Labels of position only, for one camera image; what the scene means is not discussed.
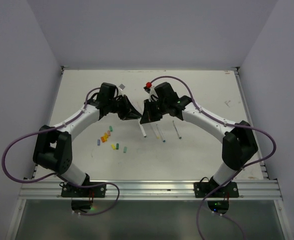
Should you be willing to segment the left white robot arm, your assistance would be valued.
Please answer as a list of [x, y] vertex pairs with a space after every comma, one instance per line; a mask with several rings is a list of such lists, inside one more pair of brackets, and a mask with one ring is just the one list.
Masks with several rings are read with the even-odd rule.
[[55, 126], [40, 128], [33, 162], [56, 173], [73, 186], [77, 195], [86, 196], [91, 189], [90, 178], [73, 163], [72, 142], [108, 114], [117, 114], [122, 121], [137, 120], [142, 116], [116, 85], [104, 82], [87, 93], [84, 105], [75, 114]]

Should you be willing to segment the mint cap marker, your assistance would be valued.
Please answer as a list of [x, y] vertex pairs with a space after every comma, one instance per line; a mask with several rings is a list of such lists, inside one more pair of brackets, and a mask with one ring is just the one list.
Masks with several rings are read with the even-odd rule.
[[174, 129], [176, 131], [177, 137], [181, 140], [182, 139], [182, 136], [181, 136], [181, 134], [180, 134], [180, 132], [179, 132], [176, 124], [175, 124], [175, 121], [172, 121], [172, 123], [173, 123]]

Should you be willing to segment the small yellow cap marker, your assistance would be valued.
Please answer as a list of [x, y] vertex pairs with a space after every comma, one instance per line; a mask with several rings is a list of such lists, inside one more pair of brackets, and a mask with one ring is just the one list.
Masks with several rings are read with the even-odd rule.
[[157, 139], [160, 139], [159, 133], [158, 133], [158, 131], [157, 131], [155, 125], [154, 125], [153, 123], [150, 123], [150, 127], [151, 127], [151, 129], [152, 129], [152, 131], [153, 131], [155, 137], [156, 137]]

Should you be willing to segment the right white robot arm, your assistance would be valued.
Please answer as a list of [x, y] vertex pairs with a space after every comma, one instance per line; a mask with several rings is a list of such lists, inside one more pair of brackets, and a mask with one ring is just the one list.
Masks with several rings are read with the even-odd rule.
[[228, 122], [224, 118], [210, 115], [191, 96], [179, 97], [168, 82], [157, 86], [148, 82], [144, 90], [149, 98], [144, 100], [141, 124], [157, 122], [164, 115], [170, 115], [200, 127], [222, 144], [223, 163], [207, 183], [199, 184], [199, 188], [214, 196], [223, 195], [227, 191], [229, 178], [258, 151], [249, 123]]

